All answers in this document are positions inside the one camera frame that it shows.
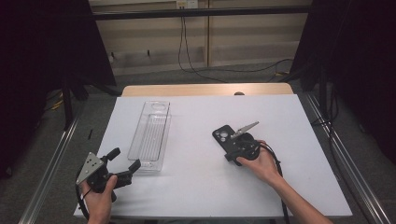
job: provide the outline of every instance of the transparent container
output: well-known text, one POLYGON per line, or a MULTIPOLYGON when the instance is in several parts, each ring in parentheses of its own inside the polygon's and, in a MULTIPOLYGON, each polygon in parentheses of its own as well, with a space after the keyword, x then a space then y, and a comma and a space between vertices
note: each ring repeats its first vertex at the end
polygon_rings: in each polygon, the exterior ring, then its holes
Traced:
POLYGON ((170 124, 169 102, 145 102, 128 154, 131 162, 140 159, 139 171, 161 171, 163 168, 170 124))

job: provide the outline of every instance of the electrical cable on wall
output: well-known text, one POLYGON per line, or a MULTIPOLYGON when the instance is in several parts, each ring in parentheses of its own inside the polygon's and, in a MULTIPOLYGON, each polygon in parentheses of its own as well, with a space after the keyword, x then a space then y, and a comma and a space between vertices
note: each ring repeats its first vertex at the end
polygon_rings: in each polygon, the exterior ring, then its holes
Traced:
POLYGON ((277 72, 277 66, 278 66, 280 63, 283 63, 283 62, 292 62, 292 61, 293 61, 293 59, 283 59, 283 60, 280 60, 280 61, 278 61, 278 62, 276 62, 276 63, 274 63, 274 64, 271 64, 271 65, 269 65, 269 66, 267 66, 267 67, 260 68, 260 69, 255 69, 255 70, 233 70, 233 69, 222 69, 222 68, 195 69, 195 68, 192 67, 192 64, 191 64, 191 58, 190 58, 190 53, 189 53, 189 44, 188 44, 188 40, 187 40, 187 26, 186 26, 186 20, 185 20, 184 17, 181 18, 180 45, 179 45, 177 57, 178 57, 178 58, 177 58, 177 59, 178 59, 178 65, 179 65, 179 67, 180 67, 180 69, 181 69, 182 71, 187 72, 187 73, 194 73, 194 74, 198 75, 199 77, 208 78, 208 79, 215 80, 215 81, 218 81, 218 82, 223 82, 223 83, 228 83, 228 82, 227 82, 227 81, 224 81, 224 80, 221 80, 221 79, 213 78, 213 77, 206 77, 206 76, 203 76, 203 75, 199 74, 199 72, 205 72, 205 71, 220 71, 220 72, 236 72, 236 73, 256 73, 256 72, 266 71, 266 70, 268 70, 268 69, 274 67, 274 68, 275 68, 274 75, 273 75, 270 79, 268 79, 268 80, 266 81, 266 82, 270 82, 270 81, 272 81, 272 80, 276 77, 276 75, 288 75, 288 74, 289 74, 289 73, 285 73, 285 72, 282 72, 282 73, 280 73, 280 72, 278 73, 278 72, 277 72), (182 46, 182 43, 183 43, 183 36, 184 36, 184 42, 185 42, 186 51, 187 51, 187 57, 188 57, 189 64, 190 64, 190 68, 191 68, 192 71, 186 70, 185 68, 183 68, 183 67, 181 66, 181 62, 180 62, 180 52, 181 52, 181 46, 182 46))

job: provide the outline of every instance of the white table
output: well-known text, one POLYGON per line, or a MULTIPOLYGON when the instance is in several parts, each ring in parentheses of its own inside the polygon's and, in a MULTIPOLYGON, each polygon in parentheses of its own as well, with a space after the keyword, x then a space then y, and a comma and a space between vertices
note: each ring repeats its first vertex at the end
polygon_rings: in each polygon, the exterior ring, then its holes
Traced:
MULTIPOLYGON (((296 95, 178 96, 118 98, 98 156, 119 147, 108 164, 112 173, 131 164, 127 154, 143 103, 169 101, 172 123, 163 169, 137 174, 132 185, 115 192, 113 217, 210 218, 283 217, 280 198, 244 167, 224 158, 212 137, 229 124, 235 130, 254 121, 249 132, 273 148, 286 180, 328 217, 351 216, 296 95)), ((79 210, 76 216, 82 216, 79 210)))

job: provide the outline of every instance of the black cable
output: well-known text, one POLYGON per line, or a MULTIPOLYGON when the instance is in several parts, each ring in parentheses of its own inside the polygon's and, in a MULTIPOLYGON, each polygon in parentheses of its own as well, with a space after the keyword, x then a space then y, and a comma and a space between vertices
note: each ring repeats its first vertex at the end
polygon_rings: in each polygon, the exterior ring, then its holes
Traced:
MULTIPOLYGON (((81 170, 82 170, 82 165, 78 169, 78 172, 76 174, 76 181, 78 179, 78 175, 81 172, 81 170)), ((88 212, 87 207, 85 206, 84 198, 85 198, 85 196, 87 196, 87 194, 90 191, 91 190, 89 190, 87 193, 85 193, 83 198, 81 199, 81 193, 79 192, 79 185, 76 184, 76 194, 77 194, 77 200, 78 200, 79 209, 81 209, 82 215, 84 215, 84 217, 87 218, 87 220, 90 220, 90 213, 88 212)))
POLYGON ((366 219, 367 223, 371 224, 370 219, 367 217, 367 215, 365 214, 363 208, 362 208, 361 205, 359 204, 358 199, 357 199, 355 193, 352 191, 352 188, 351 188, 351 187, 349 186, 349 184, 347 183, 347 179, 345 178, 344 173, 341 171, 340 165, 339 165, 337 159, 335 158, 334 149, 333 149, 333 147, 332 147, 332 133, 333 133, 333 130, 332 130, 332 122, 334 121, 334 118, 335 118, 337 115, 338 115, 338 102, 337 102, 335 87, 334 87, 334 85, 333 85, 333 86, 332 86, 332 93, 331 93, 331 103, 330 103, 330 120, 329 120, 329 123, 328 123, 328 127, 329 127, 329 148, 330 148, 330 152, 331 152, 331 154, 332 154, 332 159, 333 159, 333 161, 334 161, 334 164, 335 164, 337 170, 339 171, 340 176, 341 176, 343 182, 346 184, 346 188, 348 189, 348 191, 349 191, 350 194, 352 195, 353 200, 355 201, 356 205, 357 205, 357 206, 359 207, 359 209, 361 210, 361 213, 363 214, 363 216, 364 216, 364 218, 366 219), (333 102, 334 100, 335 100, 335 104, 336 104, 335 116, 334 116, 333 113, 332 113, 332 112, 333 112, 333 109, 332 109, 333 103, 332 103, 332 102, 333 102))
POLYGON ((59 93, 61 93, 62 91, 57 91, 55 94, 51 95, 49 98, 46 99, 46 101, 54 98, 55 96, 59 95, 59 93))
MULTIPOLYGON (((220 80, 220 79, 217 79, 217 78, 202 76, 201 74, 198 74, 198 72, 205 72, 205 71, 220 71, 220 72, 236 72, 236 73, 256 73, 256 72, 261 72, 261 71, 268 70, 268 69, 270 69, 270 68, 272 68, 272 67, 275 67, 275 68, 276 68, 280 63, 283 63, 283 62, 290 62, 290 61, 293 61, 293 59, 283 59, 283 60, 280 60, 280 61, 278 61, 278 62, 276 62, 276 63, 274 63, 274 64, 271 64, 271 65, 269 65, 269 66, 267 66, 267 67, 260 68, 260 69, 255 69, 255 70, 234 70, 234 69, 223 69, 223 68, 195 69, 195 68, 192 67, 191 59, 190 59, 190 54, 189 54, 189 44, 188 44, 188 41, 187 41, 186 20, 185 20, 184 17, 182 17, 182 18, 181 18, 181 21, 182 21, 182 26, 181 26, 181 35, 180 35, 180 45, 179 45, 179 48, 178 48, 178 55, 177 55, 178 58, 177 58, 177 59, 178 59, 178 66, 179 66, 180 69, 181 69, 182 71, 184 71, 184 72, 194 73, 194 74, 198 75, 199 77, 204 77, 204 78, 216 80, 216 81, 219 81, 219 82, 227 83, 226 81, 220 80), (189 70, 184 69, 184 68, 181 66, 181 63, 180 63, 180 52, 181 52, 181 45, 182 45, 182 42, 183 42, 183 34, 184 34, 184 41, 185 41, 187 56, 188 56, 188 58, 189 58, 189 64, 190 64, 190 68, 191 68, 192 71, 189 71, 189 70)), ((270 81, 275 77, 275 75, 276 75, 276 72, 275 72, 274 76, 273 76, 271 79, 269 79, 267 82, 270 82, 270 81)))
MULTIPOLYGON (((279 174, 281 176, 283 176, 282 173, 282 168, 280 167, 280 161, 277 159, 275 152, 271 149, 271 147, 265 143, 265 145, 261 145, 263 148, 265 148, 270 154, 271 156, 274 158, 275 161, 275 165, 276 165, 276 169, 279 172, 279 174)), ((283 200, 281 200, 282 202, 282 210, 283 210, 283 217, 285 218, 285 222, 287 224, 290 224, 290 219, 289 219, 289 213, 288 213, 288 207, 286 206, 286 204, 283 202, 283 200)))
POLYGON ((190 60, 189 46, 188 46, 188 43, 187 43, 186 20, 185 20, 184 17, 181 18, 181 35, 180 35, 180 46, 179 46, 179 49, 178 49, 178 66, 179 66, 180 69, 183 70, 184 72, 194 73, 194 74, 196 74, 198 77, 203 77, 203 78, 215 80, 215 81, 222 82, 222 83, 227 83, 226 81, 221 80, 221 79, 203 76, 203 75, 199 74, 198 71, 196 71, 196 70, 192 67, 191 60, 190 60), (180 63, 180 51, 181 51, 181 44, 182 44, 182 42, 183 42, 183 33, 184 33, 184 40, 185 40, 185 44, 186 44, 187 56, 188 56, 188 58, 189 58, 189 64, 190 64, 190 68, 191 68, 192 72, 190 72, 190 71, 188 71, 188 70, 185 70, 185 69, 181 66, 181 63, 180 63))

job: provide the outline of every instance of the wrist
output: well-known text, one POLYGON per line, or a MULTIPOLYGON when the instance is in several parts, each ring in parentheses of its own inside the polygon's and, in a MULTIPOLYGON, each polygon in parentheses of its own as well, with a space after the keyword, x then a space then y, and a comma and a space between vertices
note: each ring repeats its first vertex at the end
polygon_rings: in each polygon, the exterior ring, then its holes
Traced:
POLYGON ((265 182, 273 189, 276 189, 285 182, 285 179, 280 174, 274 174, 266 178, 265 182))

